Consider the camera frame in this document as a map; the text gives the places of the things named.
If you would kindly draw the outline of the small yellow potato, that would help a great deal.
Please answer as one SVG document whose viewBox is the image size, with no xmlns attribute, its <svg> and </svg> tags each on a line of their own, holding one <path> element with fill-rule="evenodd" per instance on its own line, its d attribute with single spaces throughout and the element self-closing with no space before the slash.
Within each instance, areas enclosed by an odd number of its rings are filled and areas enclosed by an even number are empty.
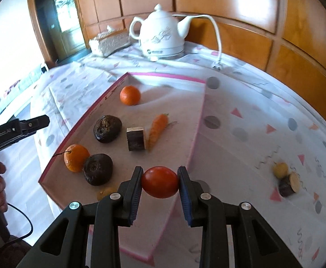
<svg viewBox="0 0 326 268">
<path fill-rule="evenodd" d="M 273 166 L 273 174 L 278 179 L 286 177 L 289 174 L 288 165 L 285 162 L 275 163 Z"/>
</svg>

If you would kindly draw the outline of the large orange with stem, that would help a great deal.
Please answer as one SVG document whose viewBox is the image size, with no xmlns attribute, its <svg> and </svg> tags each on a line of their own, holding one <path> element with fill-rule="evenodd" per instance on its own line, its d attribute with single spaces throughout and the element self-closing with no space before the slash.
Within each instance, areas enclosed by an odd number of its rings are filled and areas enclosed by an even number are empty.
<svg viewBox="0 0 326 268">
<path fill-rule="evenodd" d="M 81 144 L 71 144 L 63 153 L 65 166 L 69 171 L 75 173 L 82 172 L 89 157 L 89 151 Z"/>
</svg>

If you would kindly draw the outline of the dark wrinkled fruit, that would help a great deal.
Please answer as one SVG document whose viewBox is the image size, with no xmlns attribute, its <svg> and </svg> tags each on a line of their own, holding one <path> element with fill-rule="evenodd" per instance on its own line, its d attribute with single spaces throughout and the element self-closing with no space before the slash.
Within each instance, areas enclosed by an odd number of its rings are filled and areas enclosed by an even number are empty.
<svg viewBox="0 0 326 268">
<path fill-rule="evenodd" d="M 122 131 L 122 121 L 113 115 L 102 116 L 94 125 L 93 133 L 100 143 L 114 141 Z"/>
<path fill-rule="evenodd" d="M 113 161 L 106 154 L 88 157 L 84 164 L 84 176 L 92 186 L 101 186 L 110 181 L 113 174 Z"/>
</svg>

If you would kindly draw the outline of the red tomato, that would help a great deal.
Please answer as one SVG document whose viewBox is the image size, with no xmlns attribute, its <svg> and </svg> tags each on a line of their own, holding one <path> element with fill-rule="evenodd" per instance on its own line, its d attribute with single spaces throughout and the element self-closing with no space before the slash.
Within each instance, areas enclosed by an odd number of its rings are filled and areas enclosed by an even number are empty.
<svg viewBox="0 0 326 268">
<path fill-rule="evenodd" d="M 152 197 L 167 199 L 178 191 L 177 174 L 164 166 L 155 166 L 146 170 L 142 176 L 142 188 Z"/>
</svg>

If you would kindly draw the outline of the eggplant piece long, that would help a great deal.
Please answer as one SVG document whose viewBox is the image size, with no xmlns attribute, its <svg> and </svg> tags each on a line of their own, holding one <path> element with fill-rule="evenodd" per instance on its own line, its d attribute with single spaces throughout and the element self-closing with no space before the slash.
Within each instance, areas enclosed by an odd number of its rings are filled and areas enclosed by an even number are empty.
<svg viewBox="0 0 326 268">
<path fill-rule="evenodd" d="M 143 127 L 130 127 L 126 129 L 126 138 L 129 151 L 145 150 L 145 130 Z"/>
</svg>

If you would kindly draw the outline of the small orange tangerine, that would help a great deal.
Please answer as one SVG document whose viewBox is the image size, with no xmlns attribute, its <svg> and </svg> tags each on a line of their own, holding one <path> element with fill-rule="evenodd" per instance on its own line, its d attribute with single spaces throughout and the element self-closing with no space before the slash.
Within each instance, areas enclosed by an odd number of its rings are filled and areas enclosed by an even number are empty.
<svg viewBox="0 0 326 268">
<path fill-rule="evenodd" d="M 132 85 L 124 86 L 120 92 L 120 101 L 124 105 L 137 105 L 141 100 L 141 92 Z"/>
</svg>

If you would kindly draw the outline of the orange carrot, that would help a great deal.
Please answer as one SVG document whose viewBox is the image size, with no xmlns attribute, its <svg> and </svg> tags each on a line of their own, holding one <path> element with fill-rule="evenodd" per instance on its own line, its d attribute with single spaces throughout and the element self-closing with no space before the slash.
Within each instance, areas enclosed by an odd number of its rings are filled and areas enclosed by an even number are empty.
<svg viewBox="0 0 326 268">
<path fill-rule="evenodd" d="M 168 125 L 168 114 L 160 114 L 155 117 L 152 122 L 151 128 L 149 130 L 148 137 L 148 150 L 150 151 L 156 142 L 158 141 L 160 135 Z"/>
</svg>

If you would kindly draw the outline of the small yellow fruit in box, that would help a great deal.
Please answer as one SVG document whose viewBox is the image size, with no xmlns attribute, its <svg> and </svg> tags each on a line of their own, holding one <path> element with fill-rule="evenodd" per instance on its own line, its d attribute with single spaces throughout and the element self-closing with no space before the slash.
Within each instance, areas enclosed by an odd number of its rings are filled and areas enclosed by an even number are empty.
<svg viewBox="0 0 326 268">
<path fill-rule="evenodd" d="M 101 189 L 98 193 L 97 193 L 97 200 L 101 201 L 105 196 L 111 195 L 112 193 L 117 192 L 117 188 L 109 186 L 106 188 Z"/>
</svg>

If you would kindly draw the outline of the eggplant piece short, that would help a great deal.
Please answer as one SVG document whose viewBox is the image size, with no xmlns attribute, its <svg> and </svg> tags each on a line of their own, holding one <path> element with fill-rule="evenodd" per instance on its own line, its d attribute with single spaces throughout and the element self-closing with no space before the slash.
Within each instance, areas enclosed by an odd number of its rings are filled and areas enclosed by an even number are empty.
<svg viewBox="0 0 326 268">
<path fill-rule="evenodd" d="M 289 197 L 300 191 L 301 184 L 299 176 L 295 172 L 291 172 L 279 181 L 279 194 L 282 197 Z"/>
</svg>

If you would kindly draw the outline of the white patterned tablecloth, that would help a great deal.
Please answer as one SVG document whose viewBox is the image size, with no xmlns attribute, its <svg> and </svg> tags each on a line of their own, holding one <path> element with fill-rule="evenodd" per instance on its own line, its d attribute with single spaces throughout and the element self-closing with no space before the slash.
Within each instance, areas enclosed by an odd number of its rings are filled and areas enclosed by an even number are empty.
<svg viewBox="0 0 326 268">
<path fill-rule="evenodd" d="M 33 229 L 30 244 L 59 213 L 39 177 L 56 149 L 88 108 L 118 78 L 131 73 L 178 74 L 203 79 L 204 105 L 190 177 L 220 200 L 249 201 L 284 240 L 303 267 L 326 264 L 326 121 L 301 97 L 268 74 L 229 56 L 214 70 L 210 49 L 187 44 L 175 61 L 151 62 L 132 45 L 103 58 L 88 55 L 43 74 L 33 90 L 32 116 L 50 125 L 0 153 L 6 166 L 14 234 Z M 299 176 L 297 194 L 282 197 L 273 174 L 285 162 Z"/>
</svg>

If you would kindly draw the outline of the wooden door with glass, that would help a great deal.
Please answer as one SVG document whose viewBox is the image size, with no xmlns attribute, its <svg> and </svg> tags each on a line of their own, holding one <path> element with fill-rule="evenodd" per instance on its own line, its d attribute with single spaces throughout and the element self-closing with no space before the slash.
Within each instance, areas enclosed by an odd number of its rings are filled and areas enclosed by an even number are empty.
<svg viewBox="0 0 326 268">
<path fill-rule="evenodd" d="M 27 0 L 35 37 L 49 68 L 86 49 L 75 0 Z"/>
</svg>

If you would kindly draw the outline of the silver ornate tissue box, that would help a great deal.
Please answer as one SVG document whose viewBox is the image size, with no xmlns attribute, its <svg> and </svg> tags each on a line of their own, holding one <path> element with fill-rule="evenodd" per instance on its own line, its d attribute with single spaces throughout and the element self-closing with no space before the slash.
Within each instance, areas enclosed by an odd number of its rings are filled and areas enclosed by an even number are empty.
<svg viewBox="0 0 326 268">
<path fill-rule="evenodd" d="M 89 40 L 91 52 L 94 55 L 108 57 L 114 52 L 131 45 L 129 32 L 126 28 L 116 29 L 107 26 L 107 29 Z"/>
</svg>

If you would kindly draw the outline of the pink rimmed cardboard box lid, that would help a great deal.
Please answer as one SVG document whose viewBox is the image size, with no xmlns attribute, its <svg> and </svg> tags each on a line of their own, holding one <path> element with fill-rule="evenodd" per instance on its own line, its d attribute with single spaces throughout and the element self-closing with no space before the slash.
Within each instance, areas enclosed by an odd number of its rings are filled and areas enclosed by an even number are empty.
<svg viewBox="0 0 326 268">
<path fill-rule="evenodd" d="M 67 169 L 63 152 L 81 144 L 92 155 L 106 154 L 113 161 L 109 187 L 129 180 L 135 167 L 155 166 L 176 171 L 188 166 L 204 105 L 203 79 L 178 74 L 126 73 L 116 80 L 69 131 L 43 171 L 39 183 L 61 208 L 72 201 L 97 201 L 99 187 L 83 173 Z M 112 115 L 122 122 L 119 135 L 109 143 L 94 135 L 96 122 Z"/>
</svg>

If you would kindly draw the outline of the white ceramic electric kettle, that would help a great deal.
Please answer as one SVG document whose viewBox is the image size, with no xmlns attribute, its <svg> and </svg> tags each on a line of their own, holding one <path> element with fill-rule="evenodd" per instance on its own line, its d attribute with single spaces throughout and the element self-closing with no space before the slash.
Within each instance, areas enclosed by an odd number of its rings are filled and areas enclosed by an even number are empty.
<svg viewBox="0 0 326 268">
<path fill-rule="evenodd" d="M 185 38 L 194 18 L 198 16 L 184 16 L 179 21 L 176 15 L 157 4 L 146 19 L 133 18 L 129 35 L 139 41 L 142 54 L 152 61 L 180 58 L 185 54 Z"/>
</svg>

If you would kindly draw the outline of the wooden wall cabinet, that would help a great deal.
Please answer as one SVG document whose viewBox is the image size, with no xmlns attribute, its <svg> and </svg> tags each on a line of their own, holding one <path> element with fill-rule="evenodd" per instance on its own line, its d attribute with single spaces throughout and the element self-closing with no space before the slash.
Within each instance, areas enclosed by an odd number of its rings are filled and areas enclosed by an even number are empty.
<svg viewBox="0 0 326 268">
<path fill-rule="evenodd" d="M 75 0 L 85 40 L 106 25 L 129 26 L 155 5 L 195 15 L 187 39 L 223 52 L 280 80 L 326 120 L 326 8 L 319 0 Z"/>
</svg>

